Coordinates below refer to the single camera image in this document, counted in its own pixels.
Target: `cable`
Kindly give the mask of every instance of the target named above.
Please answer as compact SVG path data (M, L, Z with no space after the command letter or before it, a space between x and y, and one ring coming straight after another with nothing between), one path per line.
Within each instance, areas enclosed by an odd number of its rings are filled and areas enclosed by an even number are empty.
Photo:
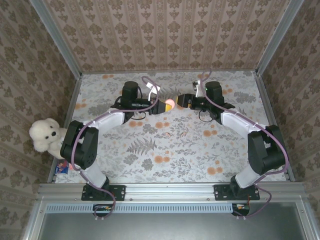
M98 210L98 209L103 209L103 208L109 208L109 206L107 206L107 205L99 205L99 206L95 206L94 211L93 211L93 215L95 216L95 220L97 220L97 219L98 219L98 216L97 216L97 210Z
M202 119L200 118L200 113L201 113L201 112L205 112L205 111L204 111L204 110L199 111L198 117L199 117L200 121L205 122L205 123L211 123L211 122L214 120L213 118L211 118L210 121L204 121L204 120L202 120Z
M140 99L142 99L142 91L141 91L141 87L138 86L139 92L140 92Z
M133 118L133 117L131 117L131 119L132 120L137 120L137 121L145 119L147 117L147 114L144 111L142 113L144 114L144 117L142 117L142 118Z
M118 103L118 101L120 100L120 98L121 98L121 96L118 96L118 97L116 98L116 100L114 101L114 104L113 104L113 105L116 105L116 104Z
M154 86L157 86L156 83L155 83L151 78L149 78L149 77L147 77L147 76L142 76L142 77L141 77L142 82L145 83L145 84L147 84L147 82L146 82L144 79L147 79L147 80L150 81ZM76 165L75 165L75 153L76 153L78 141L79 141L82 133L85 131L85 129L86 129L87 127L89 127L89 126L90 126L91 124L93 124L94 122L96 122L96 121L98 121L98 120L100 120L100 119L102 119L102 118L104 118L104 117L106 117L106 116L108 116L108 115L110 115L110 114L114 114L114 113L144 112L144 111L147 111L147 110L153 108L153 107L157 104L157 102L158 102L158 100L159 100L159 91L158 91L158 88L156 87L155 90L156 90L156 98L155 98L155 101L154 101L150 106L148 106L148 107L146 107L146 108L144 108L144 109L124 109L124 110L119 110L119 109L117 109L117 110L107 111L107 112L103 113L102 115L96 117L94 120L91 120L91 121L89 121L87 124L85 124L85 125L83 126L83 128L80 129L78 135L77 135L76 138L75 138L75 142L74 142L74 145L73 145L73 148L72 148L72 153L71 153L71 165L72 165L73 169L74 169L75 171L77 171L77 172L80 172L81 177L82 177L82 178L87 182L87 184L89 184L91 187L93 187L93 188L95 188L95 189L97 189L97 190L99 190L99 191L105 192L105 193L107 193L108 195L110 195L110 196L112 197L113 205L112 205L112 208L111 208L110 212L105 216L105 218L108 217L108 216L113 212L113 210L114 210L115 207L116 207L116 199L115 199L115 196L113 196L113 195L111 194L111 192L109 192L109 191L107 191L107 190L105 190L105 189L102 189L102 188L100 188L100 187L95 186L95 185L94 185L93 183L91 183L91 182L88 180L88 178L81 172L81 168L76 167Z
M253 217L253 216L255 216L256 214L260 213L260 212L269 204L269 202L270 202L271 199L272 199L272 194L271 194L269 191L267 191L267 190L259 187L259 186L257 185L257 183L259 183L259 182L260 182L262 179L264 179L267 175L281 174L281 173L284 173L285 171L287 171L288 166L289 166L288 154L287 154L285 148L284 148L284 147L282 146L282 144L279 142L279 140L276 139L270 132L268 132L267 130L265 130L262 126L256 124L254 121L252 121L251 119L243 116L242 114L239 114L238 112L232 111L232 110L230 110L230 109L226 109L226 108L224 108L224 107L222 107L222 106L219 106L218 104L214 103L214 102L207 96L207 93L206 93L206 91L205 91L205 89L204 89L204 87L203 87L203 83L211 76L212 70L211 70L211 69L209 70L208 76L204 79L205 72L206 72L206 71L203 71L203 72L202 72L202 75L201 75L201 78L200 78L200 87L201 87L201 91L202 91L203 96L209 101L209 103L211 103L212 105L214 105L215 107L217 107L217 108L219 108L219 109L221 109L221 110L223 110L223 111L226 111L226 112L228 112L228 113L237 115L237 116L239 116L240 118L242 118L243 120L247 121L248 123L255 125L258 129L260 129L261 131L263 131L268 137L270 137L270 138L279 146L279 148L281 149L281 151L282 151L282 153L283 153L283 156L284 156L285 165L284 165L284 167L283 167L281 170L279 170L279 171L273 171L273 172L267 172L266 174L264 174L263 176L261 176L258 180L256 180L256 181L254 182L254 185L255 185L255 187L256 187L257 189L259 189L259 190L261 190L261 191L263 191L263 192L268 193L270 197L269 197L269 199L266 201L266 203L265 203L258 211L256 211L256 212L254 212L254 213L249 214L249 215L246 216L246 217Z
M240 212L233 210L234 213L236 213L236 214L238 214L239 216L243 217L243 219L253 217L253 216L257 215L258 213L260 213L260 212L270 203L270 201L271 201L271 199L272 199L272 194L271 194L271 192L269 192L268 190L265 190L265 189L259 187L256 183L255 183L254 185L255 185L255 187L256 187L257 189L259 189L259 190L261 190L261 191L269 194L269 198L268 198L268 200L265 202L265 204L264 204L259 210L255 211L254 213L249 214L249 215L247 215L247 216L243 216Z

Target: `white teddy bear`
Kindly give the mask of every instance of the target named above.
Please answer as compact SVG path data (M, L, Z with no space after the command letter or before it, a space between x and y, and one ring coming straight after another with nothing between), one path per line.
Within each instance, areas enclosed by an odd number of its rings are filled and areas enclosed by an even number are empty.
M34 149L40 153L48 151L57 159L63 159L60 155L61 140L66 133L67 129L60 127L52 118L35 121L29 130Z

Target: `table surface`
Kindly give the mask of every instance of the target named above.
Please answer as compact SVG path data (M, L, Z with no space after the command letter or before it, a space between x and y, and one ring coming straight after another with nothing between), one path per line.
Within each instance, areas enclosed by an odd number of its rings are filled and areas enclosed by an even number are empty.
M161 86L160 99L195 94L192 82L201 72L88 74L82 76L73 119L87 121L103 114L121 95L127 81L135 81L147 98L142 76ZM255 122L269 125L252 71L215 71L207 81L220 82L226 103ZM201 119L210 117L204 114ZM99 139L98 165L111 183L229 182L248 164L248 144L233 130L203 122L198 111L176 106L143 120L130 120ZM283 174L266 181L285 181ZM83 183L77 172L58 174L56 183Z

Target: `teddy bear ear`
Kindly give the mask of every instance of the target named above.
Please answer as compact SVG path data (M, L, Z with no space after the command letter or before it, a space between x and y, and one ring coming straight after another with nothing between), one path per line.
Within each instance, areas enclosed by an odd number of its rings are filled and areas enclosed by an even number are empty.
M34 149L40 153L43 153L44 151L47 151L49 149L49 144L44 141L34 141L33 146Z
M51 124L53 124L53 126L55 128L59 128L60 127L59 123L56 120L52 119L52 118L47 118L46 121L49 121Z

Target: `patterned wall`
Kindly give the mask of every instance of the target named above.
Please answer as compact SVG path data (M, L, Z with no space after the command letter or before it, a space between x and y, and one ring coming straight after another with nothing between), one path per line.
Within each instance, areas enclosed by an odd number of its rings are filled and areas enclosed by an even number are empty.
M263 73L298 181L320 219L320 1L305 0Z
M254 69L289 0L45 0L84 72Z
M75 80L28 0L0 1L0 239L19 239L52 158L34 151L39 119L63 124Z

